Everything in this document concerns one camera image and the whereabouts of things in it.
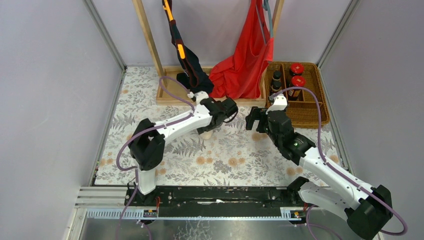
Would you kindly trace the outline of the small black cap spice bottle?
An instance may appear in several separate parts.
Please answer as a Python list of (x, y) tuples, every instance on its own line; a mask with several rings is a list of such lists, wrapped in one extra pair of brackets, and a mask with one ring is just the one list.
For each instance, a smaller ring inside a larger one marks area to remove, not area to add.
[(272, 75), (272, 82), (281, 82), (282, 72), (279, 70), (276, 70), (273, 72)]

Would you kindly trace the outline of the red lid sauce jar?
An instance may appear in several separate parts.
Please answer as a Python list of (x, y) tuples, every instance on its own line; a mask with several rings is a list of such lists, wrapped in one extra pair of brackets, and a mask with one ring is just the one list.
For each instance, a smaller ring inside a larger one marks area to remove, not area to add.
[(301, 76), (305, 71), (304, 66), (299, 62), (294, 62), (289, 67), (289, 74), (292, 77)]

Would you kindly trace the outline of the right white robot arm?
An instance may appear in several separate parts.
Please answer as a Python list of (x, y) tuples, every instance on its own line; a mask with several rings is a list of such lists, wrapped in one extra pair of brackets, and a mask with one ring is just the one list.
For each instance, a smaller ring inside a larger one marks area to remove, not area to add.
[(355, 177), (331, 160), (324, 160), (308, 137), (295, 132), (284, 110), (252, 107), (246, 116), (246, 129), (267, 134), (279, 153), (324, 181), (330, 190), (298, 177), (290, 184), (301, 200), (317, 205), (347, 222), (364, 240), (373, 239), (393, 217), (391, 192), (383, 185), (374, 187)]

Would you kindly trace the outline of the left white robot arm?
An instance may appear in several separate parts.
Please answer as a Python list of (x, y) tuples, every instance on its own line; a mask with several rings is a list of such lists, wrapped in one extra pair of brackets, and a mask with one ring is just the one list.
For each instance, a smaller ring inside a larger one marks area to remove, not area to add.
[(142, 120), (133, 133), (135, 139), (128, 144), (136, 164), (136, 182), (141, 194), (147, 195), (155, 190), (156, 167), (163, 160), (167, 144), (194, 130), (207, 140), (214, 129), (231, 122), (237, 113), (238, 106), (231, 98), (220, 101), (207, 97), (193, 110), (172, 118), (157, 122), (148, 118)]

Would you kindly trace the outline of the small dark bottle front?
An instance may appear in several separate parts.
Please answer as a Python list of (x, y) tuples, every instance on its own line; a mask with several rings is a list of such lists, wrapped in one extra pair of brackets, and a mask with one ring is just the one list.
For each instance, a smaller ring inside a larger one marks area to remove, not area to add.
[(209, 130), (209, 131), (198, 130), (197, 132), (203, 140), (209, 140), (213, 136), (213, 133), (214, 133), (213, 130)]

